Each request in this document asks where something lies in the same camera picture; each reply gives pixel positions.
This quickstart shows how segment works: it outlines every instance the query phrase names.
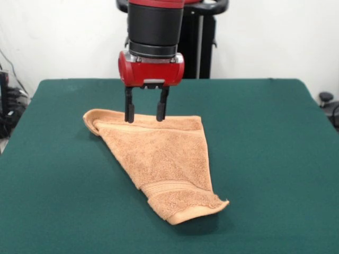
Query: towel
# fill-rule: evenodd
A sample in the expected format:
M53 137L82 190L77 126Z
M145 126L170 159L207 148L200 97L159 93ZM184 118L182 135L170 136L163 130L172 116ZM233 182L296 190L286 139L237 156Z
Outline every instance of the towel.
M148 204L172 225L217 213L229 201L213 193L207 142L199 116L135 115L94 109L84 122L101 136Z

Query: black device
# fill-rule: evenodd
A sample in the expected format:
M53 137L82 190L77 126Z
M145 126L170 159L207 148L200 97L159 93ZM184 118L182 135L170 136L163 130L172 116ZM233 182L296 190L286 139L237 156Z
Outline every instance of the black device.
M320 93L319 98L322 102L320 107L334 128L339 132L339 101L331 102L334 96L329 92Z
M20 89L9 87L8 83L8 73L0 71L0 139L11 135L12 130L16 127L27 107L27 103L23 100L27 96Z

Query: black knob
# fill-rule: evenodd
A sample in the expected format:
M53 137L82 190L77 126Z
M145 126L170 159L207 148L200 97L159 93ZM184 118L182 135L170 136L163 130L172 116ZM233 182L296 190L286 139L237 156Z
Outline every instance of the black knob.
M322 92L319 94L319 98L322 100L322 102L327 103L333 100L333 94L328 92Z

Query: table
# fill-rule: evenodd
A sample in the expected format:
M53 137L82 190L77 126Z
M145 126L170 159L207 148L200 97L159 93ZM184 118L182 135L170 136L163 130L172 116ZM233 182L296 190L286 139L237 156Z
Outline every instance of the table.
M158 90L135 89L155 114ZM171 226L100 137L117 79L43 81L0 157L0 253L338 253L339 138L295 79L185 80L169 115L201 115L219 214Z

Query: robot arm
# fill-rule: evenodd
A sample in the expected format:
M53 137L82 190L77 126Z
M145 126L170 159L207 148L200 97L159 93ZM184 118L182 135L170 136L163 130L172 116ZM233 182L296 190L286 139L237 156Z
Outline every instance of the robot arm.
M177 53L184 0L130 0L129 50L119 55L119 72L125 84L125 121L134 121L132 89L160 88L157 120L165 119L170 86L180 83L184 59Z

